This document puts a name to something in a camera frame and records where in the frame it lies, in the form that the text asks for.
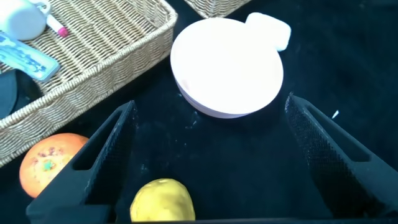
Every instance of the black surface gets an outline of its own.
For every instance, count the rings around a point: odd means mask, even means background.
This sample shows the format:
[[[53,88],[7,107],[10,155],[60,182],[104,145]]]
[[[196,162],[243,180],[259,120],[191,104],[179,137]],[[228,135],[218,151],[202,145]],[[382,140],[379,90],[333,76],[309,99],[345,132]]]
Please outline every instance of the black surface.
[[[179,13],[175,34],[200,19],[182,0],[169,3]],[[233,120],[196,114],[179,95],[167,58],[60,132],[91,136],[118,106],[135,100],[142,140],[153,152],[142,172],[155,167],[153,178],[182,180],[198,218],[329,218],[284,119],[284,101],[294,91],[327,116],[339,110],[335,122],[397,170],[398,9],[358,0],[253,0],[230,18],[244,21],[254,11],[292,28],[280,53],[282,89],[263,110]],[[21,160],[0,169],[3,222],[27,223],[31,199],[18,181]]]

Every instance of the black object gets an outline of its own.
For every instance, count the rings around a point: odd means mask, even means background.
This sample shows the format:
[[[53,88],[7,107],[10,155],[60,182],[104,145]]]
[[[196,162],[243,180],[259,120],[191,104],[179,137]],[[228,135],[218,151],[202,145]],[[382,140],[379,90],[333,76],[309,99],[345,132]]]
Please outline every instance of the black object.
[[[0,119],[42,96],[33,79],[20,70],[0,74]]]
[[[198,220],[195,223],[393,223],[398,219],[397,172],[344,132],[309,102],[290,95],[289,124],[310,172],[336,218],[357,220]],[[133,147],[137,110],[119,107],[84,148],[27,207],[33,224],[120,222],[115,206]]]
[[[120,106],[27,207],[31,223],[114,222],[136,130],[133,101]]]
[[[335,218],[398,214],[398,172],[308,101],[290,94],[285,113]]]

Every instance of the wicker basket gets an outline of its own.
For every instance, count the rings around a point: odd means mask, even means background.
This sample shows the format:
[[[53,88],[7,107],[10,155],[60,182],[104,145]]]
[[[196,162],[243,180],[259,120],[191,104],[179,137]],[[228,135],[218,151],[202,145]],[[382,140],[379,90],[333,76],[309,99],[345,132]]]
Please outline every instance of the wicker basket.
[[[185,0],[203,18],[226,17],[251,0]]]
[[[50,0],[70,31],[46,30],[30,46],[61,69],[44,96],[0,120],[0,167],[169,55],[176,12],[164,0]]]

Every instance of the white container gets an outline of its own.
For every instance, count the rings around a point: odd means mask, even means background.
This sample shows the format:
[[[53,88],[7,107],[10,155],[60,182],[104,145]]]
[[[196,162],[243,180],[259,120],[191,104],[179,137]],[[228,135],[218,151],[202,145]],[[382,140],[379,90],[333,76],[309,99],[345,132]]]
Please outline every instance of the white container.
[[[43,33],[51,10],[46,0],[1,1],[0,30],[17,40],[32,40]]]
[[[289,38],[286,23],[259,13],[249,15],[246,23],[222,18],[195,22],[172,47],[177,86],[193,107],[209,116],[253,113],[267,106],[282,86],[277,50],[284,50]]]

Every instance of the yellow ball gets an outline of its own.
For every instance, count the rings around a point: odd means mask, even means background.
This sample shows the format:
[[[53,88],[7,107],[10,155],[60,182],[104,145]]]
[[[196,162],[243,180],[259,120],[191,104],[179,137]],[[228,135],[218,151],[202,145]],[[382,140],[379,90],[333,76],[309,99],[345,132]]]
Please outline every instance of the yellow ball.
[[[130,217],[132,222],[195,220],[195,211],[184,185],[173,179],[158,179],[138,191]]]

